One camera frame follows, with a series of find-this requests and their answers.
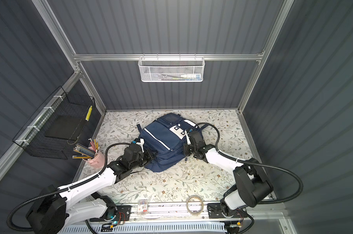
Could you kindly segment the navy blue student backpack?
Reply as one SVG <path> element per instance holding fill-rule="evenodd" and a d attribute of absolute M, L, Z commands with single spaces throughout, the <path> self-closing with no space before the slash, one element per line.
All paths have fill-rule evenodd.
<path fill-rule="evenodd" d="M 144 147 L 155 154 L 155 158 L 145 165 L 154 173 L 163 172 L 185 158 L 183 145 L 187 143 L 186 133 L 193 130 L 202 133 L 207 127 L 196 124 L 179 114 L 168 113 L 145 127 L 137 124 L 139 137 L 144 139 Z"/>

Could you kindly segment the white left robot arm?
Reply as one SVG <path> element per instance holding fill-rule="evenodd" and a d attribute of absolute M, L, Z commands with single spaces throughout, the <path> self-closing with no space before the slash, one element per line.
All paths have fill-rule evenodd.
<path fill-rule="evenodd" d="M 79 202 L 98 190 L 114 185 L 131 172 L 150 163 L 156 153 L 137 143 L 128 143 L 124 154 L 107 163 L 102 170 L 75 183 L 40 195 L 26 214 L 26 219 L 36 234 L 56 234 L 62 228 L 85 219 L 101 218 L 115 204 L 107 197 L 98 197 L 92 203 Z"/>

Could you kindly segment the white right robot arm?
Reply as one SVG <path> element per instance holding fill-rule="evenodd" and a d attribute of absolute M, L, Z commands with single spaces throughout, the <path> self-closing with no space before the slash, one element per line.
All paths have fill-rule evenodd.
<path fill-rule="evenodd" d="M 185 155 L 192 154 L 196 159 L 217 166 L 234 176 L 235 185 L 229 188 L 220 200 L 223 214 L 228 215 L 243 206 L 255 207 L 273 192 L 273 185 L 264 169 L 248 165 L 249 162 L 257 163 L 256 159 L 241 163 L 230 156 L 224 157 L 214 145 L 205 144 L 200 132 L 189 131 L 185 134 L 187 140 L 184 144 Z"/>

